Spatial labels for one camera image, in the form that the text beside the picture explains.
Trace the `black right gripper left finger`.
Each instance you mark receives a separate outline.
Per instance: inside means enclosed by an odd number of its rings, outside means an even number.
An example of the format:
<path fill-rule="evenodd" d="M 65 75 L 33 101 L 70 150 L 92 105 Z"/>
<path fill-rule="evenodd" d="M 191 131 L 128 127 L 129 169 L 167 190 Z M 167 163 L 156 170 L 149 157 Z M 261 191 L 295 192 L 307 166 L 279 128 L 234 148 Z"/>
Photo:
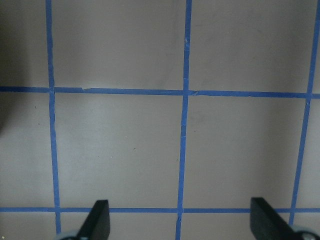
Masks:
<path fill-rule="evenodd" d="M 111 232 L 108 200 L 97 200 L 76 234 L 76 240 L 107 240 Z"/>

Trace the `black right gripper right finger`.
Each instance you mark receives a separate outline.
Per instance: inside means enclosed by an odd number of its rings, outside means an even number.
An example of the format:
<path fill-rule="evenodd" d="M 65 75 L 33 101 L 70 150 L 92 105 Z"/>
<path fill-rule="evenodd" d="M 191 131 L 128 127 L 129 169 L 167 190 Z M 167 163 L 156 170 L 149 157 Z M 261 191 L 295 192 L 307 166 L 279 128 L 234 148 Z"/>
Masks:
<path fill-rule="evenodd" d="M 256 240 L 302 239 L 262 197 L 250 200 L 250 230 Z"/>

